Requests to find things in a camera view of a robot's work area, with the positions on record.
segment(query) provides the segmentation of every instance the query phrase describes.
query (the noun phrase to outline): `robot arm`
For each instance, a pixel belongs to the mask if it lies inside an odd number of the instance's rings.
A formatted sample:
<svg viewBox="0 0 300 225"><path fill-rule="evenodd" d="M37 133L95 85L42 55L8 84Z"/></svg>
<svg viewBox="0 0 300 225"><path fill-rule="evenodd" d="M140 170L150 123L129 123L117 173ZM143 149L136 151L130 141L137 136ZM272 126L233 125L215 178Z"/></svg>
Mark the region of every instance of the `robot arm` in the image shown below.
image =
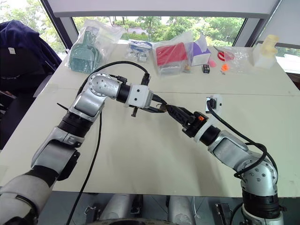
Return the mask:
<svg viewBox="0 0 300 225"><path fill-rule="evenodd" d="M136 110L162 113L150 106L151 101L164 102L146 85L126 85L108 74L92 74L58 126L37 150L31 170L15 177L0 190L0 225L34 224L56 181L69 177L91 125L103 110L107 98L116 99Z"/></svg>
<svg viewBox="0 0 300 225"><path fill-rule="evenodd" d="M183 126L189 137L200 135L199 140L208 151L223 164L236 172L256 162L261 154L250 151L248 146L236 136L214 126L204 126L208 118L200 113L191 113L185 108L167 105L168 113ZM278 174L268 158L259 165L241 174L243 195L242 212L250 225L283 225L277 195Z"/></svg>

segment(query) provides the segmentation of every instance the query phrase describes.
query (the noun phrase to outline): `small black box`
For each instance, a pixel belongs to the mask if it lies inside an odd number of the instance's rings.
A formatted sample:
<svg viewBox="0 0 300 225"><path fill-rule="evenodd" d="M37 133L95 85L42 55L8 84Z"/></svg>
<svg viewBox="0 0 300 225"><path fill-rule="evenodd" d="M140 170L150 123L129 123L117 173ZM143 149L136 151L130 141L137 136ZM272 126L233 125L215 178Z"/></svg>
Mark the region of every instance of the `small black box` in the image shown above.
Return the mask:
<svg viewBox="0 0 300 225"><path fill-rule="evenodd" d="M210 66L209 66L208 64L204 64L204 65L202 66L202 72L203 72L204 74L209 74L209 73L210 73Z"/></svg>

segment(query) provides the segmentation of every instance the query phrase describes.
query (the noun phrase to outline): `orange object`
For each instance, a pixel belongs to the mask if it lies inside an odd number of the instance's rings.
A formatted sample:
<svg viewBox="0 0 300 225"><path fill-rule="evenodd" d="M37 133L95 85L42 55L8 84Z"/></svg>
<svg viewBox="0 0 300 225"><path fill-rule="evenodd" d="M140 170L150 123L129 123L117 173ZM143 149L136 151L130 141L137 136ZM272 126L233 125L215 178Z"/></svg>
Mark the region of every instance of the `orange object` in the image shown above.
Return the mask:
<svg viewBox="0 0 300 225"><path fill-rule="evenodd" d="M229 65L228 64L223 64L222 67L221 67L221 70L224 71L224 72L228 71L229 70Z"/></svg>

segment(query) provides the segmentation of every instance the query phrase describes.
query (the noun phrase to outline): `tissue box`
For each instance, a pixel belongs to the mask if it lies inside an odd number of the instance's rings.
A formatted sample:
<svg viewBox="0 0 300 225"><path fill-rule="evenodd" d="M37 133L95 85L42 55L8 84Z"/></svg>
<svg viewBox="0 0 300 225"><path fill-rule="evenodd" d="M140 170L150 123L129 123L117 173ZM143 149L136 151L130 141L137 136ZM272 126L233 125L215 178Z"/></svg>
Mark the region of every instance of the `tissue box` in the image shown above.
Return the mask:
<svg viewBox="0 0 300 225"><path fill-rule="evenodd" d="M210 58L210 51L207 49L206 51L202 52L199 45L195 42L193 43L193 62L192 66L198 66L207 64L208 59Z"/></svg>

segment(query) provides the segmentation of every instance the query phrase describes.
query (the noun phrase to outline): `wire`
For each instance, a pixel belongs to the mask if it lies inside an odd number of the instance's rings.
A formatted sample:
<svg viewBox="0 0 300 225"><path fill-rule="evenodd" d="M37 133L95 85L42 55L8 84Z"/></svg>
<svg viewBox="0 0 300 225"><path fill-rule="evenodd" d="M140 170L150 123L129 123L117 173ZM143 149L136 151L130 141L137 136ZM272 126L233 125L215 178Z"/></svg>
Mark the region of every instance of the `wire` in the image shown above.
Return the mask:
<svg viewBox="0 0 300 225"><path fill-rule="evenodd" d="M234 215L236 214L237 210L238 210L242 205L243 205L243 203L240 203L240 204L238 204L238 205L233 209L232 214L231 214L231 216L230 216L230 220L229 220L228 225L232 225Z"/></svg>
<svg viewBox="0 0 300 225"><path fill-rule="evenodd" d="M130 62L130 61L116 61L116 62L108 63L108 64L106 64L104 66L101 66L98 69L95 69L93 72L91 72L90 75L92 75L93 73L96 73L96 72L98 72L98 71L100 71L102 69L105 69L107 67L110 67L110 66L113 66L113 65L117 65L117 64L131 64L133 66L136 66L136 67L140 68L142 71L145 72L145 74L149 74L148 71L144 67L142 67L141 65L139 65L139 64L137 64L135 62ZM87 83L88 79L89 79L89 76L87 76L87 78L84 80L84 82L80 86L80 88L79 88L79 90L77 92L77 95L79 95L82 92L82 90L83 90L85 84Z"/></svg>
<svg viewBox="0 0 300 225"><path fill-rule="evenodd" d="M80 189L80 192L79 192L79 194L78 194L78 196L77 196L77 198L75 200L75 203L73 204L73 207L72 207L72 210L71 210L71 212L69 214L69 217L67 219L66 225L69 225L70 222L71 222L72 216L73 216L73 214L75 212L75 209L76 209L76 206L77 206L77 204L79 202L79 199L80 199L80 197L81 197L81 195L83 193L83 190L84 190L84 188L85 188L85 186L86 186L86 184L87 184L87 182L88 182L88 180L90 178L90 174L92 172L92 169L93 169L93 166L94 166L97 154L98 154L99 145L100 145L100 137L101 137L101 127L102 127L102 113L100 113L99 120L100 120L100 122L99 122L99 133L98 133L97 147L96 147L96 150L95 150L95 153L94 153L94 157L93 157L92 163L90 164L90 169L88 171L88 174L86 175L85 181L84 181L84 183L83 183L83 185L82 185L82 187Z"/></svg>
<svg viewBox="0 0 300 225"><path fill-rule="evenodd" d="M243 139L245 139L246 141L248 141L248 142L249 142L249 145L250 145L250 144L251 144L251 145L254 145L255 147L257 147L258 149L260 149L260 150L262 151L262 156L261 156L257 161L255 161L252 165L250 165L250 166L248 166L248 167L246 167L246 168L244 168L244 169L242 169L242 170L240 170L240 171L238 171L238 172L236 172L236 173L234 174L234 176L235 176L236 178L242 179L241 174L243 174L243 173L245 173L245 172L247 172L247 171L253 169L253 168L256 167L256 166L258 166L258 165L266 158L266 156L268 155L267 148L266 148L263 144L256 143L256 142L252 141L250 138L244 136L242 133L240 133L239 131L237 131L236 129L234 129L230 124L228 124L225 120L223 120L221 117L219 117L219 116L215 113L215 111L213 111L213 109L211 108L210 103L211 103L211 100L208 100L208 101L207 101L207 108L208 108L209 112L210 112L210 113L211 113L218 121L220 121L221 123L223 123L226 127L228 127L230 130L232 130L235 134L237 134L237 135L240 136L241 138L243 138Z"/></svg>

